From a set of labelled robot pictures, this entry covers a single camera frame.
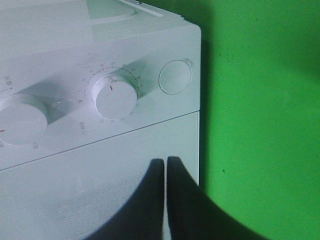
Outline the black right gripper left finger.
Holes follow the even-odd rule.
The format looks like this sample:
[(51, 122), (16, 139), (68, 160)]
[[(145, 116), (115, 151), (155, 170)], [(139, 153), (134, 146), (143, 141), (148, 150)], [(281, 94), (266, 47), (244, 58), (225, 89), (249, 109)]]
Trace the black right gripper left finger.
[(153, 159), (125, 204), (88, 240), (161, 240), (164, 218), (164, 161)]

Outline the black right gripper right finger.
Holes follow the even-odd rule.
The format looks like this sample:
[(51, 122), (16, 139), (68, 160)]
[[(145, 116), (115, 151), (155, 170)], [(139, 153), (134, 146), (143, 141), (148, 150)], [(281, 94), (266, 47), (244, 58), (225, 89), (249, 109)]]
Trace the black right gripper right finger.
[(166, 201), (173, 240), (265, 240), (215, 204), (193, 180), (182, 160), (167, 159)]

